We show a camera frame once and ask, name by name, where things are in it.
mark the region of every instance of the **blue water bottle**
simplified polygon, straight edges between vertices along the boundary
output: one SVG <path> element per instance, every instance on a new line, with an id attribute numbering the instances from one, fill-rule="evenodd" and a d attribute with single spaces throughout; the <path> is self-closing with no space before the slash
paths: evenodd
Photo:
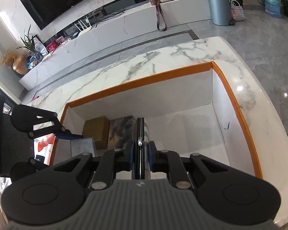
<path id="1" fill-rule="evenodd" d="M 281 0 L 265 0 L 266 13 L 273 17 L 280 18 Z"/>

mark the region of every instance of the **gray gripper base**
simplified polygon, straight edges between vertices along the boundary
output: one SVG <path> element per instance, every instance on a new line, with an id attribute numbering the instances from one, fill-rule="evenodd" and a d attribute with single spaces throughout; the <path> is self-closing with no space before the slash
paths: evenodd
<path id="1" fill-rule="evenodd" d="M 38 227 L 10 222 L 4 228 L 8 229 L 277 230 L 279 228 L 272 220 L 249 227 L 224 223 L 207 214 L 191 191 L 176 189 L 167 179 L 160 179 L 115 180 L 109 189 L 91 192 L 78 212 L 66 220 Z"/>

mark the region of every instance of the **gray trash can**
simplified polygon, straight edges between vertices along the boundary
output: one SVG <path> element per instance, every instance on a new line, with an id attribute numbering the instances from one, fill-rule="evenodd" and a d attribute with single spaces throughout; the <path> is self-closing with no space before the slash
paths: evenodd
<path id="1" fill-rule="evenodd" d="M 219 26 L 229 26 L 229 22 L 232 20 L 230 0 L 208 0 L 208 1 L 212 23 Z"/>

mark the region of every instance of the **brown box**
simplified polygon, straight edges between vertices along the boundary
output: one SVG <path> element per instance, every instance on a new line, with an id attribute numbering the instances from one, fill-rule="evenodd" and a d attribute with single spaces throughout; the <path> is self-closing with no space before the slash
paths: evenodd
<path id="1" fill-rule="evenodd" d="M 110 121 L 106 117 L 87 120 L 84 123 L 82 135 L 92 137 L 97 150 L 107 149 Z"/>

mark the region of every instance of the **pink woven bag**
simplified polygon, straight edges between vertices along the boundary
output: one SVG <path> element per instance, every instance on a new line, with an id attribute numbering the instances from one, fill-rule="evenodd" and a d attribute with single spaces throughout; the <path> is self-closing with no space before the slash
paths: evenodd
<path id="1" fill-rule="evenodd" d="M 245 19 L 245 15 L 243 12 L 243 8 L 240 6 L 240 4 L 236 0 L 232 0 L 231 3 L 232 8 L 232 17 L 235 21 L 243 21 Z"/>

